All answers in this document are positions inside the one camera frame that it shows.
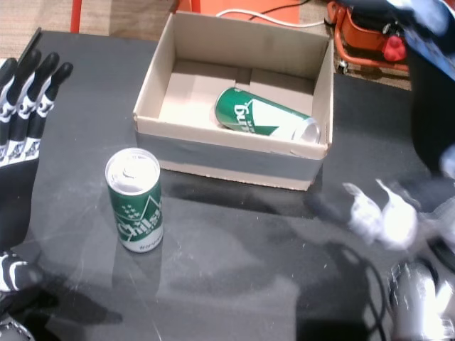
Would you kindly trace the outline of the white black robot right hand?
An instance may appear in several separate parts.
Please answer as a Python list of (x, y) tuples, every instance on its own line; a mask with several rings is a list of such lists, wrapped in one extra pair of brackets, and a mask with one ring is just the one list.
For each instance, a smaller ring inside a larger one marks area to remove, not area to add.
[(404, 250), (418, 239), (438, 238), (453, 250), (454, 9), (445, 1), (347, 1), (346, 6), (384, 11), (402, 28), (412, 84), (412, 143), (431, 175), (380, 180), (384, 202), (344, 183), (312, 195), (307, 204), (321, 220), (368, 244)]

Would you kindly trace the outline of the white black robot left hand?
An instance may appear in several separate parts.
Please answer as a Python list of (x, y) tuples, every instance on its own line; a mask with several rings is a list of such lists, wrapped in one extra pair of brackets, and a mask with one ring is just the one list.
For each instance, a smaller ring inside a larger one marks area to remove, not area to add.
[(73, 64), (56, 52), (32, 50), (22, 61), (1, 63), (1, 295), (12, 296), (38, 286), (37, 266), (13, 248), (21, 244), (31, 218), (31, 197), (46, 120)]

